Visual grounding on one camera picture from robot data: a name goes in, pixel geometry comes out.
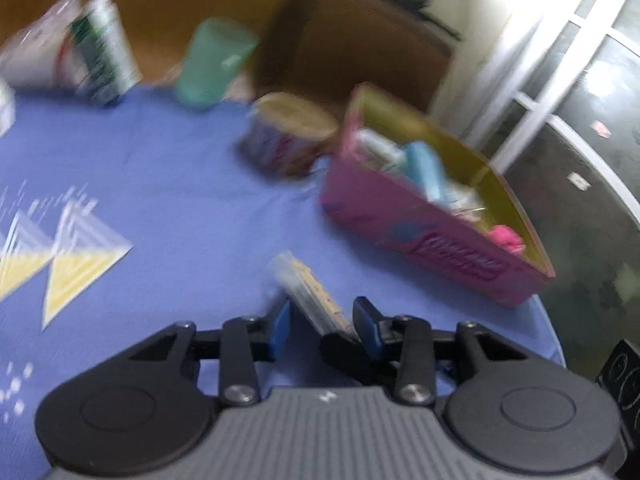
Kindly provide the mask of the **yellow card case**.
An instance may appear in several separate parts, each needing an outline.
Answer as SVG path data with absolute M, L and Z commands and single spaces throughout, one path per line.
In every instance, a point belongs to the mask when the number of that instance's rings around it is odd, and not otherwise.
M 281 252 L 273 258 L 271 267 L 280 285 L 320 336 L 338 333 L 357 338 L 352 322 L 309 266 L 292 252 Z

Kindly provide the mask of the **pink fluffy cloth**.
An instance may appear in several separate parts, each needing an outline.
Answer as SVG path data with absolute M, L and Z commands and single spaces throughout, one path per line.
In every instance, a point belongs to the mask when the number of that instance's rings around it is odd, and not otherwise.
M 512 230 L 510 226 L 505 226 L 504 224 L 493 226 L 487 232 L 487 237 L 495 245 L 501 247 L 506 252 L 510 252 L 512 255 L 521 255 L 526 248 L 524 240 L 518 233 Z

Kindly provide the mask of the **blue pencil case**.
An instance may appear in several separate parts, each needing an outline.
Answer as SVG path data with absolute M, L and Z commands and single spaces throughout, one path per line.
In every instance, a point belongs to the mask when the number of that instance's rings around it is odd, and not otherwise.
M 449 208 L 448 177 L 436 152 L 423 141 L 404 146 L 405 175 L 431 204 Z

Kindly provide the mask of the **white pocket tissue pack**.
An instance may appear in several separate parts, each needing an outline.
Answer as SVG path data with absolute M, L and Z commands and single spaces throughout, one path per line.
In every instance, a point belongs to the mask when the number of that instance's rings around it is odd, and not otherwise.
M 357 152 L 368 166 L 388 174 L 403 174 L 406 168 L 404 150 L 386 136 L 370 128 L 355 133 Z

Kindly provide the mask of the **pink macaron biscuit box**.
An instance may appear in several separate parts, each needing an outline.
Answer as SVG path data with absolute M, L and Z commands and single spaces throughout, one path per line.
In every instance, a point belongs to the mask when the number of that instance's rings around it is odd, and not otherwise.
M 368 167 L 357 152 L 355 139 L 362 127 L 397 144 L 423 141 L 431 145 L 448 177 L 480 196 L 485 206 L 480 222 L 458 219 L 429 203 L 407 179 Z M 506 307 L 519 306 L 555 277 L 525 209 L 487 159 L 373 84 L 352 90 L 341 144 L 326 175 L 320 203 L 343 228 Z M 524 240 L 521 255 L 506 252 L 487 237 L 497 224 L 510 226 Z

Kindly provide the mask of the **blue patterned tablecloth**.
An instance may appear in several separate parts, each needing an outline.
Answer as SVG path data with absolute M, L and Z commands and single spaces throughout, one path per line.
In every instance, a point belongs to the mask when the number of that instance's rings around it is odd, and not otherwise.
M 472 318 L 554 362 L 564 359 L 538 299 L 505 309 L 336 226 L 323 213 L 323 172 L 266 178 L 238 151 L 248 110 L 206 113 L 170 92 L 137 88 L 112 108 L 20 93 L 1 140 L 1 223 L 25 211 L 48 234 L 68 200 L 130 241 L 116 266 L 43 325 L 47 274 L 1 305 L 1 474 L 38 479 L 49 469 L 34 434 L 41 399 L 66 379 L 158 330 L 201 330 L 266 312 L 279 289 L 281 252 L 306 263 L 343 308 L 368 297 L 440 330 Z

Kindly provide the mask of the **small purple can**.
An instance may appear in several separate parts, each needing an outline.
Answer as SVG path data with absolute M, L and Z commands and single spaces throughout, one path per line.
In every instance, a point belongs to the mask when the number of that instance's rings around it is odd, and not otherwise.
M 254 102 L 240 147 L 260 170 L 279 177 L 308 176 L 340 125 L 321 106 L 286 92 L 270 92 Z

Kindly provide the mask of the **teal plastic mug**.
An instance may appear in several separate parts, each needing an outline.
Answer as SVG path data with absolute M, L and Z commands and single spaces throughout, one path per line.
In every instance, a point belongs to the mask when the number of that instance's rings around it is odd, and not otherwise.
M 175 84 L 178 101 L 196 110 L 218 103 L 258 41 L 254 32 L 230 18 L 201 22 L 181 63 Z

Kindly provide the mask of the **green drink carton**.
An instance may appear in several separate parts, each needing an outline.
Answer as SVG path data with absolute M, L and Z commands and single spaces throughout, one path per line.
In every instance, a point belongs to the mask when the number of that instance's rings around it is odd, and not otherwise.
M 141 81 L 114 0 L 89 0 L 70 23 L 70 39 L 85 65 L 85 87 L 94 104 L 115 105 Z

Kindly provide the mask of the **brown chair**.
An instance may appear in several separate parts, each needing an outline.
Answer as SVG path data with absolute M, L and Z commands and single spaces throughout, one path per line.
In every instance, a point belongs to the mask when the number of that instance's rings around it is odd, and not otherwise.
M 427 110 L 452 49 L 437 32 L 385 0 L 284 0 L 252 65 L 256 96 L 288 92 L 345 114 L 368 82 Z

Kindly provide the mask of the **clear plastic bag white contents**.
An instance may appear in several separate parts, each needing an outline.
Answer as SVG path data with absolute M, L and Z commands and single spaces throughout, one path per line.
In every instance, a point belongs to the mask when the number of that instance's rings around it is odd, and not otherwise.
M 6 40 L 1 47 L 1 78 L 14 90 L 81 92 L 88 70 L 70 36 L 70 25 L 81 11 L 81 0 L 58 0 Z

